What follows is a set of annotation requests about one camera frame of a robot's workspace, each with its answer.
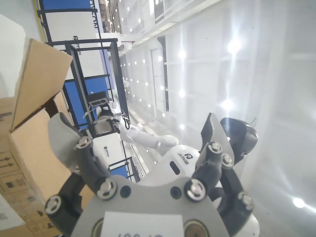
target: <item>black cable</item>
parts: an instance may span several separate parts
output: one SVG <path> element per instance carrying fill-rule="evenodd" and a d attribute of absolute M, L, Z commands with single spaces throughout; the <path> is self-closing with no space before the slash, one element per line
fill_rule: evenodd
<path fill-rule="evenodd" d="M 122 115 L 123 115 L 123 119 L 124 119 L 124 122 L 125 122 L 125 127 L 127 130 L 129 130 L 131 128 L 131 122 L 130 122 L 130 119 L 129 117 L 125 114 L 125 112 L 122 110 Z"/>

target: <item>cardboard box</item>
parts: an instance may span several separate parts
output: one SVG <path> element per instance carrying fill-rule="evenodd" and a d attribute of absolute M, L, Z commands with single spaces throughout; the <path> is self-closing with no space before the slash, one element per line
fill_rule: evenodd
<path fill-rule="evenodd" d="M 0 99 L 0 229 L 20 225 L 0 231 L 1 237 L 60 234 L 44 204 L 70 171 L 52 152 L 47 125 L 57 112 L 68 116 L 61 90 L 71 61 L 64 52 L 26 39 L 15 97 Z M 81 195 L 84 207 L 93 194 L 85 188 Z"/>

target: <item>screw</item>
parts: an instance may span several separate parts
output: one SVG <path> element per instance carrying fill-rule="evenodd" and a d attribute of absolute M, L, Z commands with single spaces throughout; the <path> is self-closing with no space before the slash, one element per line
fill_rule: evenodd
<path fill-rule="evenodd" d="M 242 203 L 245 205 L 247 210 L 254 209 L 254 202 L 247 192 L 245 191 L 240 192 L 238 194 L 238 199 L 242 201 Z"/>
<path fill-rule="evenodd" d="M 46 213 L 47 214 L 53 214 L 55 213 L 61 205 L 61 198 L 58 195 L 53 195 L 49 198 L 49 200 L 46 203 Z"/>
<path fill-rule="evenodd" d="M 233 160 L 229 154 L 222 154 L 222 164 L 223 169 L 231 169 L 234 166 Z"/>
<path fill-rule="evenodd" d="M 220 152 L 221 151 L 221 145 L 218 142 L 211 143 L 211 147 L 212 147 L 212 150 L 214 152 Z"/>
<path fill-rule="evenodd" d="M 223 156 L 223 162 L 228 165 L 232 163 L 232 159 L 229 156 Z"/>
<path fill-rule="evenodd" d="M 190 190 L 194 195 L 197 195 L 197 196 L 201 195 L 201 188 L 199 187 L 197 183 L 192 184 Z"/>
<path fill-rule="evenodd" d="M 76 145 L 77 148 L 82 149 L 85 148 L 87 145 L 91 143 L 91 139 L 89 137 L 82 137 L 78 144 Z"/>
<path fill-rule="evenodd" d="M 251 197 L 245 194 L 245 195 L 242 197 L 242 202 L 243 202 L 245 205 L 250 205 L 250 204 L 252 204 Z"/>
<path fill-rule="evenodd" d="M 190 188 L 186 191 L 186 193 L 192 201 L 201 201 L 205 197 L 205 187 L 198 179 L 193 178 L 188 181 L 187 184 L 190 184 Z"/>
<path fill-rule="evenodd" d="M 102 200 L 108 200 L 116 193 L 117 184 L 111 178 L 106 178 L 97 191 L 97 196 Z"/>

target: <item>gray metal plate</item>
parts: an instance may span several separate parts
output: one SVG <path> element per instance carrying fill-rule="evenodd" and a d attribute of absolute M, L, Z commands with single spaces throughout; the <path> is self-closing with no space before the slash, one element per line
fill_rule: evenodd
<path fill-rule="evenodd" d="M 137 185 L 119 175 L 111 178 L 118 184 L 118 191 L 114 198 L 110 201 L 102 201 L 94 196 L 80 216 L 71 237 L 91 236 L 94 224 L 104 218 L 106 211 L 182 215 L 183 224 L 189 220 L 198 220 L 206 226 L 211 237 L 229 236 L 223 221 L 208 197 L 198 203 L 193 203 L 185 197 L 183 189 L 185 183 L 190 180 L 188 177 L 182 177 L 172 183 L 157 187 Z M 120 195 L 120 190 L 125 185 L 131 188 L 131 195 L 128 198 L 122 198 Z M 173 186 L 179 187 L 182 191 L 182 196 L 178 200 L 175 200 L 170 194 Z"/>

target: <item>white label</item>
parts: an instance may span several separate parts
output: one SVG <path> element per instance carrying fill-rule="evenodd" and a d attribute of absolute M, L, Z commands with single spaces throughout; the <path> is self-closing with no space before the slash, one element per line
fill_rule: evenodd
<path fill-rule="evenodd" d="M 93 151 L 103 164 L 107 163 L 108 165 L 111 165 L 125 159 L 124 151 L 121 147 L 121 138 L 117 133 L 94 138 L 93 144 Z M 114 169 L 123 164 L 124 163 L 122 162 L 111 166 L 110 169 Z"/>
<path fill-rule="evenodd" d="M 182 215 L 105 212 L 101 237 L 183 237 Z"/>
<path fill-rule="evenodd" d="M 0 231 L 25 224 L 18 214 L 0 195 Z"/>

